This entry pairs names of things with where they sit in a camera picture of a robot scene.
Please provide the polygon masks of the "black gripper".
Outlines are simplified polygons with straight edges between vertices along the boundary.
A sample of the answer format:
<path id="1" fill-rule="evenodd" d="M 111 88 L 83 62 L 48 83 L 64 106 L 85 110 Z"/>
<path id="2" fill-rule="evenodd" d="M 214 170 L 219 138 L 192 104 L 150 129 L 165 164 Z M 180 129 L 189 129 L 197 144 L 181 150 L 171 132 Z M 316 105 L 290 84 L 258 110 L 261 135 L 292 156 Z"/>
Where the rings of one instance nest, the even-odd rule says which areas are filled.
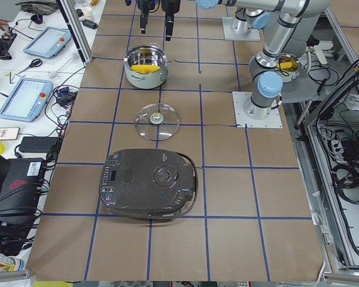
<path id="1" fill-rule="evenodd" d="M 141 11 L 139 26 L 142 34 L 146 33 L 149 12 L 153 12 L 156 7 L 161 7 L 165 12 L 165 41 L 171 41 L 174 29 L 174 19 L 180 10 L 180 0 L 137 0 L 137 7 Z"/>

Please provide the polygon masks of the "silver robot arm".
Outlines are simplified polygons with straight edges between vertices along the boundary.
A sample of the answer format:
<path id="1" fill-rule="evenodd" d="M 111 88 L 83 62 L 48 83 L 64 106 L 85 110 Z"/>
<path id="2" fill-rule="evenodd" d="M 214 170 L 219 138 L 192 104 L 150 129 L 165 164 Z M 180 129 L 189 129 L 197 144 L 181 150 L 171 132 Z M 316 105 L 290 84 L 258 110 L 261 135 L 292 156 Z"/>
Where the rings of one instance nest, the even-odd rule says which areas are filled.
<path id="1" fill-rule="evenodd" d="M 279 16 L 261 52 L 250 62 L 253 92 L 244 103 L 250 118 L 263 120 L 268 116 L 283 82 L 275 72 L 278 59 L 302 18 L 319 15 L 330 1 L 215 1 L 216 4 L 278 12 Z"/>

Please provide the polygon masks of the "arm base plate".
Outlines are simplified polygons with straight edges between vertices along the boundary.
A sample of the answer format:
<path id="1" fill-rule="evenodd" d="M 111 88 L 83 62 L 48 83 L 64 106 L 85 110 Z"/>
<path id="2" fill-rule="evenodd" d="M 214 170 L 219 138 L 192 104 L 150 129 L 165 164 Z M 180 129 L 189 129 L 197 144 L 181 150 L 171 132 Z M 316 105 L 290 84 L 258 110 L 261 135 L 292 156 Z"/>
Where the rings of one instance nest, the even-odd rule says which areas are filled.
<path id="1" fill-rule="evenodd" d="M 281 129 L 279 106 L 274 99 L 267 108 L 259 108 L 251 101 L 251 92 L 233 91 L 236 125 L 241 128 Z"/>
<path id="2" fill-rule="evenodd" d="M 230 41 L 259 41 L 260 34 L 257 29 L 253 29 L 246 21 L 241 21 L 235 17 L 223 17 L 224 39 Z"/>

